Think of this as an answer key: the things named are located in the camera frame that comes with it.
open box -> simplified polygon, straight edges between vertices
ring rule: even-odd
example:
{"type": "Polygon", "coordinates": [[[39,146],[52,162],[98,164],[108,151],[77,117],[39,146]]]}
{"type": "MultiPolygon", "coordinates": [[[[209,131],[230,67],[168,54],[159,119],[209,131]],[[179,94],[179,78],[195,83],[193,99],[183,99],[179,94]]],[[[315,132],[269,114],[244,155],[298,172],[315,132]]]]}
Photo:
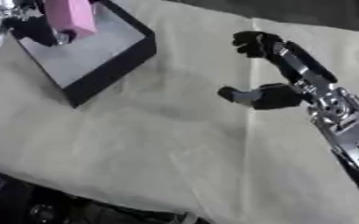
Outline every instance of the open box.
{"type": "Polygon", "coordinates": [[[95,3],[97,33],[68,45],[18,42],[78,107],[156,54],[155,34],[112,3],[95,3]]]}

white cloth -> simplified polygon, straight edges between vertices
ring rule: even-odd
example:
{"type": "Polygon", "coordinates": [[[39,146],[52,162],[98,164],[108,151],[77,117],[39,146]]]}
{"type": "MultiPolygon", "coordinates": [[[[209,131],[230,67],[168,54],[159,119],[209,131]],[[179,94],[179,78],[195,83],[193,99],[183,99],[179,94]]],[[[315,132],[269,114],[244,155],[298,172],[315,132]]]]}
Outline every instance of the white cloth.
{"type": "Polygon", "coordinates": [[[359,94],[358,32],[115,2],[157,33],[158,55],[81,108],[14,40],[0,49],[0,172],[219,223],[359,223],[359,191],[304,109],[254,112],[216,95],[223,85],[283,81],[230,45],[232,33],[253,29],[301,44],[359,94]]]}

robotic arm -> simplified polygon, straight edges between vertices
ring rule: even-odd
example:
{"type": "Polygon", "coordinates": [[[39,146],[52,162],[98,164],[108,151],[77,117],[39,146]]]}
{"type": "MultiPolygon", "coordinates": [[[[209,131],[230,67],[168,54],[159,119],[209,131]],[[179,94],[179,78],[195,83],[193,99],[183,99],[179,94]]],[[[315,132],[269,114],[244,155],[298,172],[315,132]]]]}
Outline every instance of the robotic arm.
{"type": "Polygon", "coordinates": [[[279,36],[244,31],[235,34],[234,46],[249,58],[274,64],[287,84],[263,85],[249,92],[223,87],[218,95],[254,109],[282,109],[308,104],[311,123],[327,139],[331,151],[359,187],[359,98],[305,50],[279,36]]]}

silver metal arm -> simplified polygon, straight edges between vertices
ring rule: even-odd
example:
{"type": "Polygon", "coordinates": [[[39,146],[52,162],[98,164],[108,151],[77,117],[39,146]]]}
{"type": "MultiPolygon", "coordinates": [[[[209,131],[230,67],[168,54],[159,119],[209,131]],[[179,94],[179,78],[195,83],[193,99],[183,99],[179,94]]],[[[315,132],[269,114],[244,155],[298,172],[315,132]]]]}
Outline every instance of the silver metal arm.
{"type": "Polygon", "coordinates": [[[299,74],[292,88],[311,97],[308,114],[312,123],[331,144],[332,150],[359,170],[359,98],[314,73],[284,43],[277,42],[274,52],[299,74]]]}

pink foam block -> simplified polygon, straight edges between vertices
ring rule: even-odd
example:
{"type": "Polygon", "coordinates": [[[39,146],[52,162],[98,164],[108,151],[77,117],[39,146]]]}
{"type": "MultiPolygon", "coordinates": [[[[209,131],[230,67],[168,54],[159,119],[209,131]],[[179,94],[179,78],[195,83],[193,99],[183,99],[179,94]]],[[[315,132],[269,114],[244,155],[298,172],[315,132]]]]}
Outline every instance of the pink foam block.
{"type": "Polygon", "coordinates": [[[77,38],[96,32],[94,14],[88,0],[46,0],[49,25],[56,31],[73,30],[77,38]]]}

